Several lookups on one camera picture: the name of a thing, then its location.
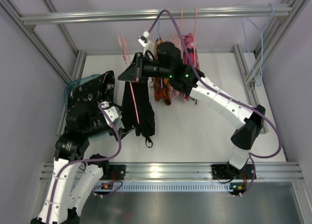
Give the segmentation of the plain black trousers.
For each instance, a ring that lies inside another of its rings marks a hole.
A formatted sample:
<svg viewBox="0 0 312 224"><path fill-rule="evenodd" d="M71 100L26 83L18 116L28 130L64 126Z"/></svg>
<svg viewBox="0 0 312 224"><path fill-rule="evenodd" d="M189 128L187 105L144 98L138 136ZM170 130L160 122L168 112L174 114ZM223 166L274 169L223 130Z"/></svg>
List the plain black trousers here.
<svg viewBox="0 0 312 224"><path fill-rule="evenodd" d="M149 78L145 76L145 80L143 82L124 81L125 83L121 106L121 114L122 114L121 120L125 128L135 127L136 136L143 136L145 138L146 147L151 149L153 147L151 136L155 134L156 124L155 124L155 113L149 98L148 80ZM136 98L140 124L137 123L134 103L129 85L130 83L133 86Z"/></svg>

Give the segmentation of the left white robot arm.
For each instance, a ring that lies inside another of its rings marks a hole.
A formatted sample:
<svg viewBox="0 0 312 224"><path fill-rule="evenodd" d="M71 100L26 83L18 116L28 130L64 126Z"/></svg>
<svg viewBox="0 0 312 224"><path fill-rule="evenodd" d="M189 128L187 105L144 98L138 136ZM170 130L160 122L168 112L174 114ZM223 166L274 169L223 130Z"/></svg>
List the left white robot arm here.
<svg viewBox="0 0 312 224"><path fill-rule="evenodd" d="M95 112L83 104L71 107L66 116L64 134L56 143L53 174L39 215L32 224L78 224L88 197L94 193L96 183L109 178L109 161L118 156L121 147L112 156L93 154L85 159L89 137L110 132L120 144L132 129L117 129L122 118L119 106L107 101L96 104Z"/></svg>

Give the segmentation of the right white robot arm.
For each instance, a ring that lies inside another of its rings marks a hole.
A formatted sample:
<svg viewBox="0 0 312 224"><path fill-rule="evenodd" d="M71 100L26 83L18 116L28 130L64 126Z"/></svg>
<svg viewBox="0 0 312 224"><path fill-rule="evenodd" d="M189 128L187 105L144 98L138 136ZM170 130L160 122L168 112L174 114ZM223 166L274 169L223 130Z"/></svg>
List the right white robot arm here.
<svg viewBox="0 0 312 224"><path fill-rule="evenodd" d="M135 53L130 65L118 79L129 83L143 83L148 78L167 78L177 91L202 101L234 127L231 136L233 149L226 165L213 172L215 180L238 179L248 161L251 148L263 127L265 108L257 105L239 104L226 92L215 86L198 69L183 63L181 51L171 42L163 42L156 48L156 58L149 57L149 51Z"/></svg>

